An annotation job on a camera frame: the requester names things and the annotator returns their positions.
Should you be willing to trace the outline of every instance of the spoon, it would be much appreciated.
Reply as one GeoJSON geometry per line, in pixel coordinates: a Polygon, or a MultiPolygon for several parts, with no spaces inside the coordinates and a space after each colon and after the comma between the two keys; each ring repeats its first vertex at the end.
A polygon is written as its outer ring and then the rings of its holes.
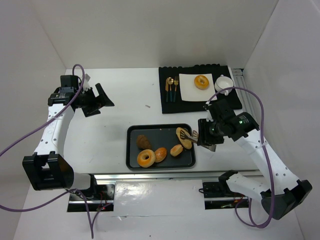
{"type": "Polygon", "coordinates": [[[174,84],[174,79],[172,77],[168,77],[166,79],[167,83],[170,85],[170,102],[173,101],[172,99],[172,89],[171,89],[171,85],[174,84]]]}

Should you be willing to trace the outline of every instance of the black cloth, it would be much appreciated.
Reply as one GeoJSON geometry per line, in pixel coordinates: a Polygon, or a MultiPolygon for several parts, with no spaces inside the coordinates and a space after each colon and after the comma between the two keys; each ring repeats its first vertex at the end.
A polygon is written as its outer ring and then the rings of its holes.
{"type": "MultiPolygon", "coordinates": [[[[231,78],[228,66],[220,66],[219,64],[207,64],[207,65],[195,65],[193,67],[159,67],[159,84],[160,84],[160,95],[161,95],[161,106],[163,114],[174,114],[174,113],[188,113],[188,112],[200,112],[205,111],[205,101],[182,101],[180,92],[180,83],[176,90],[175,102],[166,102],[166,79],[171,77],[175,78],[179,74],[212,74],[213,83],[216,82],[217,78],[221,75],[231,78]]],[[[175,86],[172,89],[172,97],[174,96],[175,86]]],[[[242,109],[242,104],[238,98],[236,91],[233,89],[228,96],[219,94],[218,100],[226,99],[229,106],[234,109],[242,109]]]]}

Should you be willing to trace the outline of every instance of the white table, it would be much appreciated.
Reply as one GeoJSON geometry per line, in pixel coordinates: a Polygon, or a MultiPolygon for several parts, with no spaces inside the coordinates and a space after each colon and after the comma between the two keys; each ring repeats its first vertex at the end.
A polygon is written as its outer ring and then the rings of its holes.
{"type": "MultiPolygon", "coordinates": [[[[101,83],[115,107],[101,109],[101,114],[85,118],[81,110],[75,112],[70,124],[64,148],[64,157],[79,173],[132,173],[125,164],[126,134],[128,127],[144,124],[186,123],[197,129],[197,122],[205,118],[205,112],[162,114],[157,68],[141,69],[87,69],[90,84],[101,83]]],[[[223,172],[230,169],[255,170],[252,160],[232,140],[218,146],[212,153],[195,147],[196,164],[190,169],[174,170],[183,172],[223,172]]],[[[166,181],[166,196],[172,202],[177,200],[179,191],[166,181]]],[[[30,187],[24,208],[42,204],[63,190],[34,191],[30,187]]],[[[14,240],[89,240],[90,229],[85,212],[68,213],[68,196],[35,211],[21,214],[14,240]]],[[[273,220],[265,230],[252,229],[243,225],[233,209],[189,211],[183,214],[136,216],[117,215],[103,212],[95,226],[95,240],[303,240],[295,215],[290,212],[280,221],[273,220]]],[[[248,221],[247,209],[240,214],[248,221]]],[[[266,219],[261,206],[255,206],[254,218],[258,223],[266,219]]]]}
{"type": "MultiPolygon", "coordinates": [[[[86,69],[95,94],[101,83],[114,107],[102,108],[101,114],[84,117],[78,109],[70,123],[64,158],[78,173],[133,173],[126,166],[127,129],[132,125],[186,123],[198,130],[198,119],[207,113],[162,114],[158,68],[86,69]]],[[[192,168],[146,170],[145,172],[203,172],[256,170],[248,155],[231,139],[218,145],[216,152],[195,146],[196,163],[192,168]]]]}

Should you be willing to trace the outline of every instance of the baking tray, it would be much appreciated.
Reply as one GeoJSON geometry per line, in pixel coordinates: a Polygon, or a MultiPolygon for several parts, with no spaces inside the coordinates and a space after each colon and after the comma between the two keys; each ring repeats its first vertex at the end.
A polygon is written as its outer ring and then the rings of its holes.
{"type": "Polygon", "coordinates": [[[180,127],[188,131],[191,135],[191,127],[185,123],[177,124],[160,124],[160,125],[134,125],[128,128],[126,138],[126,166],[131,170],[145,170],[152,169],[176,169],[176,168],[190,168],[196,163],[195,147],[192,144],[191,149],[183,148],[182,153],[173,157],[170,155],[170,149],[181,144],[177,135],[176,129],[180,127]],[[155,151],[158,148],[166,148],[166,158],[161,162],[155,162],[150,167],[141,167],[137,163],[137,156],[142,151],[137,147],[136,140],[139,135],[145,135],[155,151]]]}

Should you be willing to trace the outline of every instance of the utensil handle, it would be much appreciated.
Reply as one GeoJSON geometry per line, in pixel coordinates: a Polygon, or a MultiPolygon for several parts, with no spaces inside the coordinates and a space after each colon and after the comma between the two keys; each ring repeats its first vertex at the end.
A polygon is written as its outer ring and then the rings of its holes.
{"type": "Polygon", "coordinates": [[[177,95],[177,86],[175,86],[174,96],[173,96],[173,102],[176,102],[176,95],[177,95]]]}

